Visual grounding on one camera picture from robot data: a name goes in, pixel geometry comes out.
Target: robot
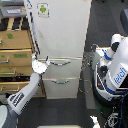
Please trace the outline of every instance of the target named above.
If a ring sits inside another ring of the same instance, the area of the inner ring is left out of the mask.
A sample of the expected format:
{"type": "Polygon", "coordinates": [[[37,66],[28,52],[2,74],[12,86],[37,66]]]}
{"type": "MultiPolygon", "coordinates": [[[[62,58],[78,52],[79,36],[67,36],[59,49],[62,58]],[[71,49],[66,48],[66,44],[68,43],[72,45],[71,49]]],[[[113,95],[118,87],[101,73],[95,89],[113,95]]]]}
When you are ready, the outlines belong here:
{"type": "Polygon", "coordinates": [[[128,90],[128,37],[114,34],[111,46],[96,48],[92,62],[93,90],[105,104],[119,101],[128,90]]]}
{"type": "Polygon", "coordinates": [[[7,99],[8,105],[0,106],[0,128],[16,128],[18,124],[18,115],[22,113],[25,106],[38,89],[40,74],[45,73],[50,65],[47,57],[46,62],[42,63],[36,60],[36,53],[32,54],[32,68],[34,73],[30,77],[30,82],[18,93],[12,94],[7,99]]]}

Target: refrigerator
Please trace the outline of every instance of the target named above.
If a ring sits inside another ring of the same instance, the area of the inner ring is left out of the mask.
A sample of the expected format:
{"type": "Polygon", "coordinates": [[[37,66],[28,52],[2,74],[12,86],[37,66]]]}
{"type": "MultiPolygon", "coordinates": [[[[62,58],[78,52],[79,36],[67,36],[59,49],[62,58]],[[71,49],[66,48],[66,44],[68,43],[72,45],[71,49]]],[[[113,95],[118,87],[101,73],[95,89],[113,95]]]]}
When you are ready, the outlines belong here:
{"type": "Polygon", "coordinates": [[[24,0],[47,99],[77,98],[91,0],[24,0]]]}

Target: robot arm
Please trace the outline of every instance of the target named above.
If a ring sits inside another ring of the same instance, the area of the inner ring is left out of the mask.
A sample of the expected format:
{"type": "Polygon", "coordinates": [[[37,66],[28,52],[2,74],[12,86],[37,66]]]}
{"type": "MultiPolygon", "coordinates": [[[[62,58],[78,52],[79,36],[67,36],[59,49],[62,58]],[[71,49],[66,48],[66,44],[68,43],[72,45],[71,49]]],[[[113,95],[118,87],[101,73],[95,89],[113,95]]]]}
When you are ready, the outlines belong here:
{"type": "Polygon", "coordinates": [[[27,86],[21,89],[18,93],[10,95],[7,99],[9,106],[18,115],[21,114],[31,97],[38,89],[38,83],[40,81],[40,76],[37,73],[33,73],[30,77],[30,82],[27,86]]]}
{"type": "Polygon", "coordinates": [[[40,81],[39,74],[45,73],[50,61],[47,57],[46,62],[42,63],[36,60],[36,53],[32,54],[32,68],[35,73],[30,77],[30,82],[27,86],[21,89],[18,93],[10,95],[7,99],[9,106],[15,111],[18,115],[21,114],[31,97],[35,94],[38,89],[38,83],[40,81]]]}

